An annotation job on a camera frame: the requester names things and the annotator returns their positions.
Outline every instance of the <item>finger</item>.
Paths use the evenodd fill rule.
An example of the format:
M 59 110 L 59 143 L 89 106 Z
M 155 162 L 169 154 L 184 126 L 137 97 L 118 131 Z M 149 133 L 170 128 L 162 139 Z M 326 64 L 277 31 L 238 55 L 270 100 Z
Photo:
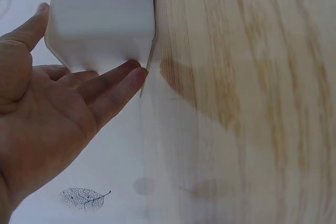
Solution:
M 69 69 L 62 65 L 42 65 L 36 66 L 34 68 L 41 69 L 53 81 L 57 81 L 58 79 L 70 73 Z
M 77 91 L 83 97 L 87 105 L 92 104 L 99 96 L 107 90 L 115 87 L 121 82 L 132 70 L 140 67 L 135 60 L 130 60 L 123 65 L 105 73 L 101 76 L 90 80 L 80 86 Z
M 114 89 L 92 105 L 90 110 L 96 119 L 98 131 L 115 117 L 141 89 L 147 75 L 148 71 L 144 68 L 134 69 Z
M 85 71 L 78 73 L 71 73 L 60 78 L 57 82 L 64 84 L 70 88 L 77 88 L 83 83 L 98 77 L 99 75 L 94 71 Z
M 48 25 L 49 5 L 42 3 L 35 15 L 14 31 L 5 34 L 0 40 L 14 40 L 24 43 L 32 51 L 43 38 Z

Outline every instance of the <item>palm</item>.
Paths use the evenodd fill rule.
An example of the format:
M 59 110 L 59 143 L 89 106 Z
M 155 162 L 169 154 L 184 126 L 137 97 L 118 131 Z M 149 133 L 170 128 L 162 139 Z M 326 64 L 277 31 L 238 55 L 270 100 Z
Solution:
M 0 187 L 6 185 L 13 205 L 64 170 L 148 73 L 136 61 L 101 76 L 32 67 L 30 51 L 46 26 L 34 23 L 46 17 L 40 13 L 0 38 Z

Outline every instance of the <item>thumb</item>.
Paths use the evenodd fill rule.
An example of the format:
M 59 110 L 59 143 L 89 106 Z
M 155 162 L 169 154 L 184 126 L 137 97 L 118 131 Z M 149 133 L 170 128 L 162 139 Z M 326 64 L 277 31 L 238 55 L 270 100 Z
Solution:
M 35 15 L 26 23 L 8 33 L 0 40 L 14 40 L 25 44 L 32 51 L 37 43 L 43 38 L 48 25 L 49 5 L 42 3 L 38 6 Z

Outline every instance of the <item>wooden surface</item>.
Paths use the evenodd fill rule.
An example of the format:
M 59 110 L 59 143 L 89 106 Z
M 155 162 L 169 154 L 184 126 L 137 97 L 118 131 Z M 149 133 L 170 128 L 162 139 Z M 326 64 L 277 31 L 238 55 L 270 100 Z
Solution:
M 336 223 L 336 0 L 156 0 L 152 223 Z

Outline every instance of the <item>wood grain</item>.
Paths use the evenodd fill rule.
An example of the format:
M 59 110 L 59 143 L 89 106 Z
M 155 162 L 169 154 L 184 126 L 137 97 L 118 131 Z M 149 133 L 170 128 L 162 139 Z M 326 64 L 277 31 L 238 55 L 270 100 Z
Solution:
M 336 223 L 336 0 L 155 0 L 158 223 Z

